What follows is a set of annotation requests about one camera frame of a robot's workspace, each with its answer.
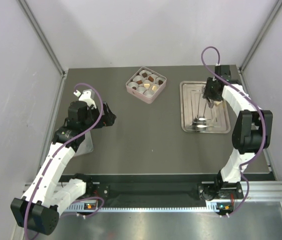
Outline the steel tweezers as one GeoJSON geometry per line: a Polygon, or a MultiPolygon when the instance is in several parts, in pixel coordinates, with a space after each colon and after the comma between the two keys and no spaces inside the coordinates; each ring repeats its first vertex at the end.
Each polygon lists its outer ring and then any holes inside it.
{"type": "Polygon", "coordinates": [[[210,109],[212,109],[216,104],[217,104],[217,101],[214,101],[214,100],[212,100],[212,99],[206,99],[206,101],[207,101],[207,104],[208,104],[208,107],[210,108],[210,109]]]}

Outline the white rectangular chocolate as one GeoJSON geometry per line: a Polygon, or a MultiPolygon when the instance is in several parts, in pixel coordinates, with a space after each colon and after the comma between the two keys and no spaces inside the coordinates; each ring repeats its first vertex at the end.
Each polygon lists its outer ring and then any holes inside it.
{"type": "Polygon", "coordinates": [[[214,101],[214,105],[218,106],[222,103],[222,101],[214,101]]]}

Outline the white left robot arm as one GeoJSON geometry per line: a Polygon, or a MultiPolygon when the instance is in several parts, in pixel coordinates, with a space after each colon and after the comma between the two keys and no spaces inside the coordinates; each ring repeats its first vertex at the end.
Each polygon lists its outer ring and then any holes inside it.
{"type": "Polygon", "coordinates": [[[85,101],[73,101],[68,107],[64,124],[54,133],[48,155],[35,180],[21,198],[14,198],[10,208],[24,232],[50,235],[59,217],[79,198],[94,198],[92,179],[83,174],[73,176],[68,184],[56,191],[65,167],[83,149],[90,130],[110,127],[116,115],[108,104],[102,109],[85,101]]]}

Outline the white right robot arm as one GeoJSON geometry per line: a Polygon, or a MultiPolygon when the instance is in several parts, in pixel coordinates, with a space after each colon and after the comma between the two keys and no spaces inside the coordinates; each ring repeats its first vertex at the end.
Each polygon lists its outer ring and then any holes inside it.
{"type": "Polygon", "coordinates": [[[214,192],[220,198],[227,197],[241,180],[241,174],[249,161],[259,156],[259,151],[268,148],[271,140],[273,113],[262,110],[251,104],[251,99],[244,92],[237,80],[232,80],[229,65],[217,64],[214,73],[222,77],[228,84],[217,77],[209,77],[204,88],[203,98],[210,108],[226,101],[234,111],[237,120],[232,133],[233,151],[226,165],[217,175],[214,192]]]}

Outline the pink chocolate tin box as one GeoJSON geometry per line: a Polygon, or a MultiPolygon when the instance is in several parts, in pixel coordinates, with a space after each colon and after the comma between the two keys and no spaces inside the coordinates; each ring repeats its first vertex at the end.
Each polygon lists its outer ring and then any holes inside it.
{"type": "Polygon", "coordinates": [[[141,67],[125,84],[131,95],[151,104],[163,91],[167,78],[147,67],[141,67]]]}

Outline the steel tray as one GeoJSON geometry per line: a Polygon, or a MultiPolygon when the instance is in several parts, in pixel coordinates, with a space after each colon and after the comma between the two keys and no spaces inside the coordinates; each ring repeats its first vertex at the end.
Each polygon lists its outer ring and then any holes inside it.
{"type": "Polygon", "coordinates": [[[182,129],[188,133],[229,133],[231,126],[226,103],[209,108],[203,98],[204,88],[204,81],[180,83],[182,129]]]}

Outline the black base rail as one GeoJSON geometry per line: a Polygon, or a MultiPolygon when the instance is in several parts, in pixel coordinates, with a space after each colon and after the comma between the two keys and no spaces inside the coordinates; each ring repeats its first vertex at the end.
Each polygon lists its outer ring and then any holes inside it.
{"type": "Polygon", "coordinates": [[[235,210],[235,202],[246,199],[240,182],[228,183],[218,174],[64,175],[86,181],[85,193],[75,201],[84,203],[80,213],[97,208],[114,211],[182,211],[212,206],[221,216],[235,210]]]}

